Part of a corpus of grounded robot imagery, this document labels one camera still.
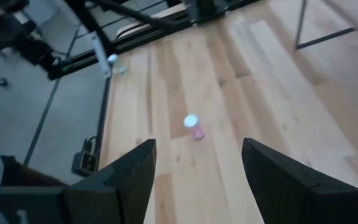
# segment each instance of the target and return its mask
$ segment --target metal pole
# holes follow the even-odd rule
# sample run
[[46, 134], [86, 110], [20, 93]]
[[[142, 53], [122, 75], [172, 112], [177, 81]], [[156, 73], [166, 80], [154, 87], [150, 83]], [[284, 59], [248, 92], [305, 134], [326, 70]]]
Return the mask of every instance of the metal pole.
[[298, 30], [296, 32], [296, 37], [295, 37], [295, 47], [294, 47], [295, 50], [298, 50], [299, 41], [301, 39], [303, 20], [305, 19], [306, 5], [307, 5], [307, 0], [302, 0], [301, 14], [298, 20]]

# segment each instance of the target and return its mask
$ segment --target wooden floor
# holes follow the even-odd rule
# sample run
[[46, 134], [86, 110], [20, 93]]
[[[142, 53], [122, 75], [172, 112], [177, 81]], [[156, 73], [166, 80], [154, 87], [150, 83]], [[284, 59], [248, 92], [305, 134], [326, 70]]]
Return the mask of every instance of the wooden floor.
[[[145, 223], [263, 223], [244, 137], [358, 187], [358, 33], [294, 52], [300, 2], [261, 1], [122, 55], [101, 166], [157, 140]], [[302, 42], [350, 27], [309, 2]], [[187, 114], [200, 117], [202, 141], [183, 126]]]

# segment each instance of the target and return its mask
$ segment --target white bottle cap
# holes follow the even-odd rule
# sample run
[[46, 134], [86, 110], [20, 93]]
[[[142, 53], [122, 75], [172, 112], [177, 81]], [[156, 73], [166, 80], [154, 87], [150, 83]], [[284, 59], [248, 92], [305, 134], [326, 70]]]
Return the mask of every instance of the white bottle cap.
[[194, 127], [194, 126], [197, 125], [197, 123], [198, 123], [198, 118], [197, 118], [196, 115], [191, 114], [191, 115], [188, 115], [188, 116], [185, 118], [185, 120], [184, 120], [183, 123], [184, 123], [184, 125], [185, 125], [186, 128], [192, 128], [192, 127]]
[[118, 55], [117, 54], [112, 54], [107, 58], [107, 61], [109, 63], [114, 63], [114, 62], [116, 62], [117, 59], [118, 59]]

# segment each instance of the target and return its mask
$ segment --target small bottle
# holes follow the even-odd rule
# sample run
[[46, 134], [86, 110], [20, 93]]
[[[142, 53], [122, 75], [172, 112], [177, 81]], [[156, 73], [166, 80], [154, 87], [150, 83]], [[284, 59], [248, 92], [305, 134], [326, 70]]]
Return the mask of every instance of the small bottle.
[[124, 74], [126, 72], [126, 67], [120, 62], [120, 60], [118, 59], [118, 55], [117, 54], [112, 54], [107, 58], [107, 61], [109, 62], [110, 65], [113, 65], [112, 67], [112, 72], [113, 73], [120, 73], [121, 75]]
[[186, 128], [191, 130], [195, 140], [201, 140], [204, 137], [204, 131], [198, 123], [196, 115], [188, 115], [184, 120], [184, 124]]

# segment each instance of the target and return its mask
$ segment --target concrete floor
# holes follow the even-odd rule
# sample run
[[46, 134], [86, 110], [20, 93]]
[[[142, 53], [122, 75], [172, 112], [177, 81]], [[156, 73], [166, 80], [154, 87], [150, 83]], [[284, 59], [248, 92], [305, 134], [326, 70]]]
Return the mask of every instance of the concrete floor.
[[[155, 2], [129, 1], [125, 5], [139, 10]], [[166, 8], [163, 3], [145, 13], [155, 14]], [[99, 8], [92, 13], [102, 25], [120, 18]], [[113, 39], [119, 28], [132, 21], [124, 19], [104, 31]], [[66, 52], [75, 29], [75, 24], [58, 13], [42, 26], [43, 39], [55, 50]], [[87, 38], [84, 36], [75, 42], [71, 55], [92, 49]], [[6, 77], [10, 83], [8, 89], [0, 87], [0, 154], [13, 155], [24, 162], [55, 82], [49, 81], [42, 69], [10, 52], [7, 59], [0, 57], [0, 77]], [[29, 167], [68, 184], [81, 179], [71, 173], [71, 163], [74, 153], [81, 150], [84, 138], [96, 134], [103, 86], [104, 79], [97, 64], [60, 80]]]

